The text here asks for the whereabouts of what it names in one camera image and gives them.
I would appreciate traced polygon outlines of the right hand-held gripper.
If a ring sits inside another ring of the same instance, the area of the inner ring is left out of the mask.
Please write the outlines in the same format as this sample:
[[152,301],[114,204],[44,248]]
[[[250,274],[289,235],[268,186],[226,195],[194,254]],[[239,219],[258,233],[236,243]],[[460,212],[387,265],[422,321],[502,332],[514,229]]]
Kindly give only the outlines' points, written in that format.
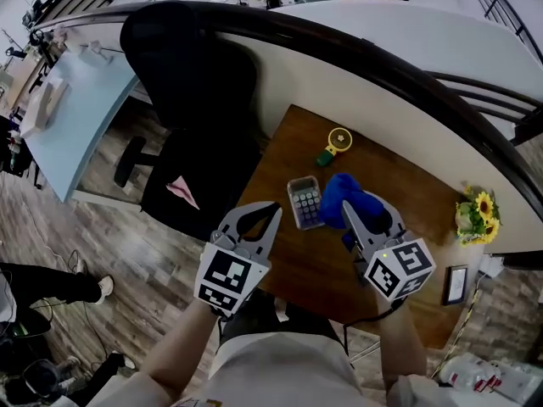
[[383,208],[372,217],[373,234],[387,239],[377,245],[351,204],[342,202],[342,217],[347,232],[359,249],[362,282],[371,285],[388,302],[419,291],[436,269],[426,243],[405,231],[400,212],[385,199],[369,193]]

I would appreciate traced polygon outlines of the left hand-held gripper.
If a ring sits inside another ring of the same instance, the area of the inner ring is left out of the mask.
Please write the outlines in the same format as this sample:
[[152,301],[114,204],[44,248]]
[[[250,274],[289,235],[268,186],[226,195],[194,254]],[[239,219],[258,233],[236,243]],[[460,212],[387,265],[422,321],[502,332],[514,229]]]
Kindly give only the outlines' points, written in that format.
[[271,201],[229,211],[200,255],[194,297],[221,316],[234,315],[271,269],[267,259],[282,215]]

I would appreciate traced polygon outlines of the blue cloth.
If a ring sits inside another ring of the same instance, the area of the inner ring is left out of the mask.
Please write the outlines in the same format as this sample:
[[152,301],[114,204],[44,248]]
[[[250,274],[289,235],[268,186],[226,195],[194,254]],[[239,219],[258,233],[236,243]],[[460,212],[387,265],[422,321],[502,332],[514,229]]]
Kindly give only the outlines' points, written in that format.
[[352,207],[357,218],[373,235],[385,233],[392,226],[392,217],[383,203],[369,192],[364,192],[352,175],[333,175],[322,194],[319,217],[326,226],[347,231],[342,236],[342,242],[348,251],[355,246],[355,233],[350,231],[350,226],[344,220],[343,202]]

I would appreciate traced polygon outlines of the grey calculator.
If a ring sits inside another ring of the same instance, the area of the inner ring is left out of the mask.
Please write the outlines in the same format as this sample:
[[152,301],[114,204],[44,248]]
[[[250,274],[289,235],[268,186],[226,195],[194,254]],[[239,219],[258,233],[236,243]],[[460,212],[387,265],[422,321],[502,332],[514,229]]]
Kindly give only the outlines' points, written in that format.
[[304,176],[289,181],[287,192],[294,221],[299,230],[308,231],[324,225],[319,215],[322,194],[314,176]]

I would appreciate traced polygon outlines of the person's right forearm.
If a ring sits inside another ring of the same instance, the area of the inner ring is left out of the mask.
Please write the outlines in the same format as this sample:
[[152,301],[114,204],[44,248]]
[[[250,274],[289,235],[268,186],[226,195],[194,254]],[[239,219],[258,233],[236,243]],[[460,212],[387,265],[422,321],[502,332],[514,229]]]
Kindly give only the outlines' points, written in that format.
[[400,376],[426,376],[427,355],[407,304],[378,321],[381,368],[386,393]]

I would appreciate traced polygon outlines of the person's left forearm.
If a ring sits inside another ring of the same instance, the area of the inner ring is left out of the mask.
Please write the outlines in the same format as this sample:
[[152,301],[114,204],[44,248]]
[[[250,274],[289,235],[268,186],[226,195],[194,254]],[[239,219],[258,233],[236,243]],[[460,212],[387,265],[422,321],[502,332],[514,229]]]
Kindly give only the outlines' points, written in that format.
[[140,371],[178,399],[198,369],[216,321],[211,307],[195,299],[149,351]]

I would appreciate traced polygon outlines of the pink paper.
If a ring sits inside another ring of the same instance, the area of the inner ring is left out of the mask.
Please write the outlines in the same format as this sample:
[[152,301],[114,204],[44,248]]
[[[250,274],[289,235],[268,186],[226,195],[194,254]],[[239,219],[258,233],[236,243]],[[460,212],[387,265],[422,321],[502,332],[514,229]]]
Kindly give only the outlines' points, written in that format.
[[183,198],[189,205],[199,210],[199,206],[197,205],[188,184],[182,176],[178,176],[172,183],[168,183],[166,185],[166,189],[179,198]]

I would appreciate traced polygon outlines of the person's dark trousers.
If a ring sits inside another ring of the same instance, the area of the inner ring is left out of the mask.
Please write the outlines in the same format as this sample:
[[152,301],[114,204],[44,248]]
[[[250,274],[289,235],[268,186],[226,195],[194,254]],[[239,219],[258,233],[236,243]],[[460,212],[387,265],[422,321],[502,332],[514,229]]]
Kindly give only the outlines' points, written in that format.
[[220,345],[244,335],[292,332],[328,337],[340,343],[328,319],[295,304],[286,304],[287,321],[277,317],[275,297],[257,288],[223,327]]

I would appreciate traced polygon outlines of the yellow handheld fan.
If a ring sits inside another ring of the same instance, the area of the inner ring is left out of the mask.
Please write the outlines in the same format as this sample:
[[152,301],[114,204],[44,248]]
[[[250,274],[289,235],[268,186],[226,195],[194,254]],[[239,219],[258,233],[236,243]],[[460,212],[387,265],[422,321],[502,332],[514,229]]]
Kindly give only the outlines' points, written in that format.
[[316,164],[321,167],[327,166],[339,153],[349,150],[351,145],[352,135],[350,132],[342,127],[334,128],[328,134],[327,146],[317,156]]

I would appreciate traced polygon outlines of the sunflower bouquet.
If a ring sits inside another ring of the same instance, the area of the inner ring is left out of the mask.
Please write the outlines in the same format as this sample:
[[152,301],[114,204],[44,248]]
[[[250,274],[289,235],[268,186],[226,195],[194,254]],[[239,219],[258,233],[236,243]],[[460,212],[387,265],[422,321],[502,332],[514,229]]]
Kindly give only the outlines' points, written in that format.
[[456,237],[463,247],[492,243],[501,228],[495,193],[481,186],[466,185],[464,199],[456,203]]

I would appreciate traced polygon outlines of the black office chair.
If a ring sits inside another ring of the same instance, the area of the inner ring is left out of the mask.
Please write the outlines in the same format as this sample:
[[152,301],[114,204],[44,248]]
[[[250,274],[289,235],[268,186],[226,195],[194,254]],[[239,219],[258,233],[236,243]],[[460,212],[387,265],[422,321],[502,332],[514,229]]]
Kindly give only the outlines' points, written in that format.
[[[240,46],[204,29],[179,2],[153,3],[129,15],[120,46],[169,136],[156,155],[143,151],[143,137],[132,138],[115,184],[123,187],[136,166],[148,166],[143,212],[205,241],[236,206],[260,162],[249,113],[255,64]],[[199,210],[166,189],[178,176]]]

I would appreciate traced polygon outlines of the person's beige shirt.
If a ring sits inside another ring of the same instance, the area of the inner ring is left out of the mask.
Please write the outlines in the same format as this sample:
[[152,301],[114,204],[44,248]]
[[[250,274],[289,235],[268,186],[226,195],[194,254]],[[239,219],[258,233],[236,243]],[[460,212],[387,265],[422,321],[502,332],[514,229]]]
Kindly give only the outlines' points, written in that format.
[[138,372],[89,407],[383,407],[365,397],[344,349],[291,332],[235,337],[220,346],[202,387],[178,399]]

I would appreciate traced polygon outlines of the black stair railing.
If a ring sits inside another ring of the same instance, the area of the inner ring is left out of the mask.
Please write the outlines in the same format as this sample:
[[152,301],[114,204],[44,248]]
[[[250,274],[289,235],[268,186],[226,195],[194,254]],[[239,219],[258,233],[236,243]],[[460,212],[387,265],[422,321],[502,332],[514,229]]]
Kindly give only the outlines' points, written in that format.
[[513,146],[543,134],[543,102],[489,82],[428,71],[485,117]]

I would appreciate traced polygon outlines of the white flat box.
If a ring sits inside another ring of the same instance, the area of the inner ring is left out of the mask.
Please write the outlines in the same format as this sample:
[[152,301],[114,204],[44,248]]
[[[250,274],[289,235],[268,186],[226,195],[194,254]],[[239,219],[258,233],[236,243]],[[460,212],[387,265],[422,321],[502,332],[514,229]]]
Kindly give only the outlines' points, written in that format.
[[31,94],[28,107],[20,123],[20,135],[26,139],[47,129],[53,112],[68,86],[66,80],[53,78],[53,81],[44,81],[43,84]]

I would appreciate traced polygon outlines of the black picture frame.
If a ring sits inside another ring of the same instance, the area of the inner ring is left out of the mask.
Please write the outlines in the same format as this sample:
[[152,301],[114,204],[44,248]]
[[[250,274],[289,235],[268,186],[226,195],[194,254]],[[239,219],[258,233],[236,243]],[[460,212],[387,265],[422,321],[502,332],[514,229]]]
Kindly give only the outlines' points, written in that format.
[[468,267],[466,265],[449,266],[445,270],[445,285],[441,304],[449,306],[460,304],[466,296]]

